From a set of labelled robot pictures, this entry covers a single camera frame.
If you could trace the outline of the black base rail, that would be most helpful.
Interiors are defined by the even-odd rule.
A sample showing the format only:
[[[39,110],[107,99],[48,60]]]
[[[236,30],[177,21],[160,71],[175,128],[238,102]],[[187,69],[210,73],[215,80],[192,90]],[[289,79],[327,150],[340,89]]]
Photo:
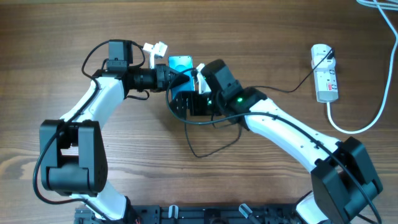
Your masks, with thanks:
[[[252,211],[245,217],[237,205],[217,207],[161,207],[132,206],[131,218],[115,220],[114,223],[304,223],[304,219],[294,211],[292,203],[250,205]]]

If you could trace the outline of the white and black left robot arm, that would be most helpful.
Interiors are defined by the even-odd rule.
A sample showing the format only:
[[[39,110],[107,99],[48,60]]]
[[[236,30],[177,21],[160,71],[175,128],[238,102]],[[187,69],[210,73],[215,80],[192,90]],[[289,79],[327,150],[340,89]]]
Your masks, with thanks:
[[[101,223],[137,223],[139,216],[130,200],[118,193],[108,182],[108,162],[101,130],[114,110],[130,98],[130,90],[148,93],[165,91],[189,79],[165,64],[156,64],[167,45],[139,45],[149,64],[133,64],[131,40],[113,39],[108,58],[102,67],[90,75],[90,88],[80,101],[60,119],[46,119],[39,130],[40,155],[32,185],[37,198],[47,204],[39,186],[65,196],[63,203],[81,202]]]

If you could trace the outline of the Galaxy smartphone teal screen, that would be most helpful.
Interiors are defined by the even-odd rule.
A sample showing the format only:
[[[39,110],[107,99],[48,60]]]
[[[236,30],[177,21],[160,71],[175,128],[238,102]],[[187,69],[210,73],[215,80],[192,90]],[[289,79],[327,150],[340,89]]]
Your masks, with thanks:
[[[192,57],[190,55],[171,55],[169,56],[169,67],[178,72],[182,72],[188,68],[193,68]],[[190,78],[190,81],[184,84],[179,84],[175,88],[172,88],[172,98],[175,98],[181,91],[195,90],[191,71],[185,72],[185,75]]]

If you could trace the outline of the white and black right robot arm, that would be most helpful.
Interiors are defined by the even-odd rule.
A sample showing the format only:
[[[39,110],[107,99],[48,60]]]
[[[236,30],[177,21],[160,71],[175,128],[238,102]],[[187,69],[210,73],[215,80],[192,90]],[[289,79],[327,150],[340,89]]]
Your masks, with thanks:
[[[208,87],[204,95],[195,90],[191,110],[202,114],[221,114],[223,121],[238,123],[243,128],[272,141],[296,159],[310,173],[312,190],[298,201],[296,214],[306,223],[349,223],[369,207],[381,223],[373,204],[382,192],[382,184],[370,156],[357,139],[345,141],[322,134],[281,110],[257,88],[243,88],[222,60],[199,68],[188,68],[176,74],[167,89],[166,100],[174,116],[184,123],[183,92],[175,87],[190,82],[192,75]]]

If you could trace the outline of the white power strip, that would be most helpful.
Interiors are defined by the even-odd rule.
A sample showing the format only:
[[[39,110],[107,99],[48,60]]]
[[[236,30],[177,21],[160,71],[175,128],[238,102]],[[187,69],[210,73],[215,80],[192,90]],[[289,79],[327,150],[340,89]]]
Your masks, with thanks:
[[[315,44],[311,48],[315,94],[319,103],[331,103],[338,99],[335,71],[335,51],[326,44]]]

